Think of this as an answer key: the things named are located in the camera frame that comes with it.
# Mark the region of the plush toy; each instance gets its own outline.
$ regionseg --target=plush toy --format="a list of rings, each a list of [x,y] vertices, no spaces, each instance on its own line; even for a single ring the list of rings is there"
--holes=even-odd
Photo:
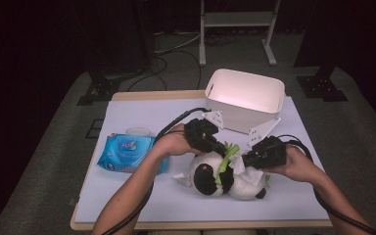
[[[265,174],[252,166],[244,167],[238,145],[225,144],[226,155],[210,152],[196,156],[188,174],[173,176],[181,184],[206,196],[228,193],[237,200],[262,199],[266,191]]]

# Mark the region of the white storage bin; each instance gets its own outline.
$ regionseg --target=white storage bin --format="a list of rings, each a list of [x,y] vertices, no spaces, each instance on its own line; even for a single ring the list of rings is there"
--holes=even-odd
[[[285,97],[282,81],[236,70],[217,70],[206,89],[206,105],[222,111],[224,127],[249,133],[278,116]]]

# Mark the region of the white tabletop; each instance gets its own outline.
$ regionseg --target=white tabletop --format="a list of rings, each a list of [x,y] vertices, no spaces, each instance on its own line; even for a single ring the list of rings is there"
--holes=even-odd
[[[185,111],[204,106],[205,99],[111,101],[72,222],[94,223],[104,205],[129,176],[97,165],[108,135],[124,133],[131,127],[145,127],[155,135]],[[315,164],[322,168],[291,97],[285,98],[279,116],[282,119],[270,135],[297,136],[311,151]],[[182,122],[191,118],[201,118],[201,112]],[[236,143],[241,150],[248,150],[245,134],[224,129],[215,137],[220,142]],[[229,195],[217,198],[200,195],[172,178],[174,174],[187,172],[192,158],[192,154],[169,158],[168,171],[157,176],[151,199],[142,210],[138,223],[329,220],[309,184],[277,174],[271,174],[267,194],[261,200],[237,201]]]

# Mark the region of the wet wipes package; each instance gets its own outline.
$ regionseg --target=wet wipes package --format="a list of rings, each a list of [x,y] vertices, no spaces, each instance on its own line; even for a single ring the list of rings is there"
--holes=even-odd
[[[106,146],[97,165],[110,171],[133,172],[151,150],[155,137],[113,133],[108,136]],[[157,174],[166,171],[164,159]]]

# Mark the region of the gray carpet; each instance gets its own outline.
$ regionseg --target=gray carpet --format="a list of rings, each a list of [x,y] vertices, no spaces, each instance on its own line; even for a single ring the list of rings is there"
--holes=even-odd
[[[336,68],[331,76],[348,102],[326,103],[308,99],[296,80],[316,68],[293,68],[302,34],[274,34],[273,53],[278,66],[271,67],[263,53],[263,35],[227,37],[234,40],[222,47],[207,48],[207,65],[199,67],[192,56],[170,53],[162,56],[166,69],[160,73],[167,90],[204,89],[217,69],[246,71],[281,79],[292,96],[306,131],[328,174],[353,205],[376,228],[376,114],[360,94],[353,79]],[[158,48],[165,49],[187,40],[182,36],[159,36]],[[182,49],[198,58],[198,47]],[[153,71],[164,61],[154,60]],[[126,91],[138,78],[125,81]],[[0,234],[89,234],[70,228],[74,203],[84,180],[96,139],[86,139],[96,118],[104,118],[107,102],[77,106],[91,80],[85,72],[77,78],[36,148],[7,207],[0,215]],[[158,76],[144,79],[131,91],[164,90]],[[277,228],[270,234],[334,234],[331,228]]]

